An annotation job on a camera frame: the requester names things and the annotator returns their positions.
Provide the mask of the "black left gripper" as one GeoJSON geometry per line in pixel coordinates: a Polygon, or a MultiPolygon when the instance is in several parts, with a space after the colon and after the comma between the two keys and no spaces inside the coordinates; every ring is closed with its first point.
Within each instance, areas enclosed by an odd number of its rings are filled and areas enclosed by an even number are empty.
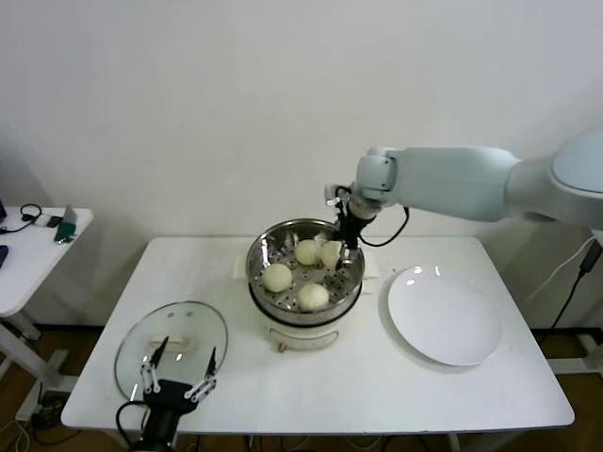
{"type": "Polygon", "coordinates": [[[181,382],[161,379],[157,368],[163,356],[169,337],[166,336],[141,368],[143,402],[149,415],[142,430],[142,443],[172,443],[180,418],[196,410],[217,385],[216,349],[213,348],[204,378],[193,386],[181,382]]]}

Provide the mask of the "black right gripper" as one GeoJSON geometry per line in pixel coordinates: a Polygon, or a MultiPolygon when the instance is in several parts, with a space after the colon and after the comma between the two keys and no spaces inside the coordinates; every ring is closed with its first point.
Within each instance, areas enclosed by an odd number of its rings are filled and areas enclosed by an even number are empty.
{"type": "Polygon", "coordinates": [[[356,215],[346,209],[338,213],[339,240],[346,244],[346,247],[342,247],[339,253],[338,271],[356,268],[358,250],[350,250],[349,248],[358,247],[363,229],[374,219],[374,215],[356,215]]]}

